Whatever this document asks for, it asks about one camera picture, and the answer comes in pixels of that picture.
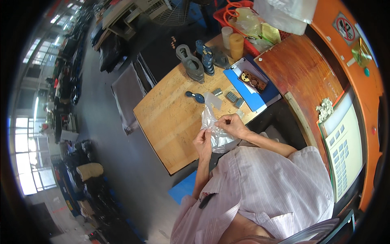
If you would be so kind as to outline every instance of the yellow cylinder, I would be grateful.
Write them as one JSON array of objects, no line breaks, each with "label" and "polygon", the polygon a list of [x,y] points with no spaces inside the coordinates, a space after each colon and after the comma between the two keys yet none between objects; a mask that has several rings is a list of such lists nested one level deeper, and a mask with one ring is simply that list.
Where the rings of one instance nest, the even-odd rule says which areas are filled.
[{"label": "yellow cylinder", "polygon": [[243,57],[244,52],[244,37],[238,33],[233,33],[229,37],[230,54],[234,60],[239,60]]}]

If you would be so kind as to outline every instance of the button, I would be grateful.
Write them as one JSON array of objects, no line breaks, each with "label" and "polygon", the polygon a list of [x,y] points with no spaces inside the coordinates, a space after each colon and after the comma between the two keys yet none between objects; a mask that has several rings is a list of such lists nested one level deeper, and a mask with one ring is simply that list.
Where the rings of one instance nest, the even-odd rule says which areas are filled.
[{"label": "button", "polygon": [[367,67],[364,68],[364,74],[365,74],[367,77],[370,76],[370,70],[369,70]]}]

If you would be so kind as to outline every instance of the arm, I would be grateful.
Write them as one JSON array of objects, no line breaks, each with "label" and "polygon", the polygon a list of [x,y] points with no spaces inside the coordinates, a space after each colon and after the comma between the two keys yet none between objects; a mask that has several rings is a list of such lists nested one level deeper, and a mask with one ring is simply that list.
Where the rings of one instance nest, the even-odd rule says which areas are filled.
[{"label": "arm", "polygon": [[284,157],[288,157],[293,152],[297,151],[290,145],[276,142],[272,139],[263,137],[250,131],[242,122],[238,114],[227,114],[222,116],[215,125],[226,130],[232,136],[246,140],[260,148],[264,148]]},{"label": "arm", "polygon": [[264,148],[288,158],[290,154],[297,151],[290,145],[274,141],[272,139],[261,136],[253,131],[248,130],[248,133],[243,137],[246,140],[260,148]]},{"label": "arm", "polygon": [[209,163],[211,158],[211,131],[209,129],[200,130],[192,141],[199,155],[198,171],[195,177],[195,187],[192,197],[199,198],[199,194],[209,181]]}]

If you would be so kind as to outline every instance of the plastic basket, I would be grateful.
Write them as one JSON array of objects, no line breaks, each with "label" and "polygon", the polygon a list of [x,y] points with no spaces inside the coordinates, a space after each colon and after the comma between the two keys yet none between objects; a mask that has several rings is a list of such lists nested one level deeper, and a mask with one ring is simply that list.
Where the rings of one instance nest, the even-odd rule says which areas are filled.
[{"label": "plastic basket", "polygon": [[[243,0],[243,1],[239,1],[239,3],[241,3],[241,5],[243,7],[249,7],[251,9],[253,9],[253,2],[251,1],[248,1],[248,0]],[[225,13],[225,8],[222,8],[220,10],[217,10],[216,12],[214,12],[213,14],[213,17],[214,19],[216,19],[222,27],[225,27],[225,26],[228,26],[224,19],[223,19],[223,14]],[[233,32],[234,33],[238,33],[238,31],[233,28]],[[291,33],[287,33],[287,32],[284,32],[282,30],[279,30],[279,33],[280,33],[280,38],[281,40],[283,41],[285,38],[289,37],[291,35]],[[260,52],[245,38],[244,39],[244,48],[245,50],[248,51],[248,53],[250,53],[253,57],[257,57],[260,55]]]}]

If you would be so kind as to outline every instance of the gray fabric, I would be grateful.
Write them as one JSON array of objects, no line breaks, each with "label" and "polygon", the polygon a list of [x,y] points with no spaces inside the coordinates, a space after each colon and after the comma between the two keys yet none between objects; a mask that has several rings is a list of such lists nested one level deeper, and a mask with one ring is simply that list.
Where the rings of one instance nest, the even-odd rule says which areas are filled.
[{"label": "gray fabric", "polygon": [[133,109],[144,97],[143,87],[135,72],[133,63],[112,84],[112,94],[115,97],[123,130],[129,135],[137,125]]},{"label": "gray fabric", "polygon": [[210,173],[200,199],[217,193],[204,209],[187,195],[171,243],[217,243],[239,212],[278,239],[332,217],[333,191],[315,147],[285,158],[266,149],[238,146]]}]

